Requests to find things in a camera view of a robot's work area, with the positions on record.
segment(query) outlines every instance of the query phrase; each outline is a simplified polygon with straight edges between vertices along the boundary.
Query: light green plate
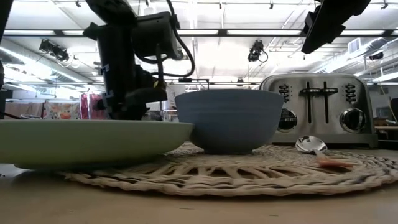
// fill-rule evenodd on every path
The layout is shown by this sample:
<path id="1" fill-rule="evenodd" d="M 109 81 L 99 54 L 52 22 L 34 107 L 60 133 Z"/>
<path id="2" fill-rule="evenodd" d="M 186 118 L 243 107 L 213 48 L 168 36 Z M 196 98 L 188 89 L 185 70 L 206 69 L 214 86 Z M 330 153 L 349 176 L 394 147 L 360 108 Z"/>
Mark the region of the light green plate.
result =
<path id="1" fill-rule="evenodd" d="M 193 124 L 161 121 L 0 121 L 0 163 L 23 168 L 147 159 L 178 148 Z"/>

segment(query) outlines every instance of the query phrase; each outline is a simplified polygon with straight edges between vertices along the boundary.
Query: toaster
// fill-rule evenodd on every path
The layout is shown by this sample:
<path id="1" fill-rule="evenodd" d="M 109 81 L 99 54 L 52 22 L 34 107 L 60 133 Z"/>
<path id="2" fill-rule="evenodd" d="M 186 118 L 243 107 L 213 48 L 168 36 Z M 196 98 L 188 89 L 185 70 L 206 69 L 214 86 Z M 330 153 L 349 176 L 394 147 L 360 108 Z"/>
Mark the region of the toaster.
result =
<path id="1" fill-rule="evenodd" d="M 295 143 L 300 136 L 312 135 L 327 144 L 377 146 L 368 87 L 354 75 L 273 75 L 259 89 L 284 97 L 273 143 Z"/>

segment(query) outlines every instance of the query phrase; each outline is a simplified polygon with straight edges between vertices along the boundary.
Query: toaster knob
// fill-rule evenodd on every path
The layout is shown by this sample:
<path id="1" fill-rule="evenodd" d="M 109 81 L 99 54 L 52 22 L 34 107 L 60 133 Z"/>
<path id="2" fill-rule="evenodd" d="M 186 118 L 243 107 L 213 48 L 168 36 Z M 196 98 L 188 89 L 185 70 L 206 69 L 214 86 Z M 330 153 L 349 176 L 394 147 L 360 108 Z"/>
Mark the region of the toaster knob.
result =
<path id="1" fill-rule="evenodd" d="M 297 116 L 292 110 L 282 109 L 278 131 L 289 132 L 297 125 Z"/>
<path id="2" fill-rule="evenodd" d="M 363 111 L 358 108 L 345 110 L 340 116 L 340 124 L 345 131 L 358 133 L 366 124 L 366 117 Z"/>

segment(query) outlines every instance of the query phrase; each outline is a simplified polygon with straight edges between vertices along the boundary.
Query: ceramic bowl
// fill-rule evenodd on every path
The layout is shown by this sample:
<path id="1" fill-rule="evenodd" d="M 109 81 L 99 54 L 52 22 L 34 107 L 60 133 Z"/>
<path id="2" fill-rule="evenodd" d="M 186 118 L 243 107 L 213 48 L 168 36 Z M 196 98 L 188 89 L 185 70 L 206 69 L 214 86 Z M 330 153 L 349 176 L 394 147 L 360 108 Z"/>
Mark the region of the ceramic bowl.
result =
<path id="1" fill-rule="evenodd" d="M 261 90 L 202 90 L 175 98 L 180 122 L 193 123 L 191 142 L 208 154 L 247 154 L 271 143 L 283 97 Z"/>

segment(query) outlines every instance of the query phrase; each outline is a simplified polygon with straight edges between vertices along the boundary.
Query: ceiling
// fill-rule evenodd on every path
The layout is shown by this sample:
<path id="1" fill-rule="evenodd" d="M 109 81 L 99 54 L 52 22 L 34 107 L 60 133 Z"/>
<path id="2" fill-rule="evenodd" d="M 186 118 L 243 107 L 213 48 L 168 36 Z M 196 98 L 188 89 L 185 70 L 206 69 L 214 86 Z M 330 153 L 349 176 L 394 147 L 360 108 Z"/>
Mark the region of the ceiling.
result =
<path id="1" fill-rule="evenodd" d="M 129 1 L 139 15 L 168 11 L 164 0 Z M 309 11 L 315 8 L 314 0 L 175 0 L 172 1 L 182 29 L 302 29 Z M 383 0 L 371 1 L 368 8 L 357 17 L 352 17 L 345 26 L 347 29 L 398 29 L 398 0 L 387 1 L 389 7 L 383 7 Z M 103 21 L 94 14 L 87 4 L 80 0 L 14 0 L 6 29 L 75 29 L 82 30 L 91 22 L 99 25 Z M 17 44 L 37 55 L 41 38 L 6 37 L 6 41 Z M 95 65 L 100 56 L 96 42 L 82 37 L 51 37 L 53 43 L 68 49 L 76 60 L 62 63 L 64 73 L 79 74 L 94 82 L 102 82 L 95 75 Z M 245 82 L 259 82 L 269 75 L 284 73 L 302 73 L 319 67 L 347 50 L 347 44 L 354 38 L 337 38 L 332 44 L 326 44 L 310 55 L 297 50 L 303 38 L 256 38 L 256 37 L 183 37 L 189 49 L 195 43 L 195 62 L 197 70 L 194 78 L 210 78 L 214 82 L 235 82 L 244 78 Z M 249 48 L 256 39 L 267 46 L 269 59 L 266 63 L 249 63 Z M 352 61 L 336 72 L 358 73 L 371 66 L 396 58 L 396 47 L 385 49 L 384 61 L 367 61 L 363 58 Z M 44 58 L 56 61 L 49 55 Z M 142 64 L 144 69 L 153 72 L 156 66 Z M 183 74 L 190 70 L 188 60 L 164 62 L 167 73 Z"/>

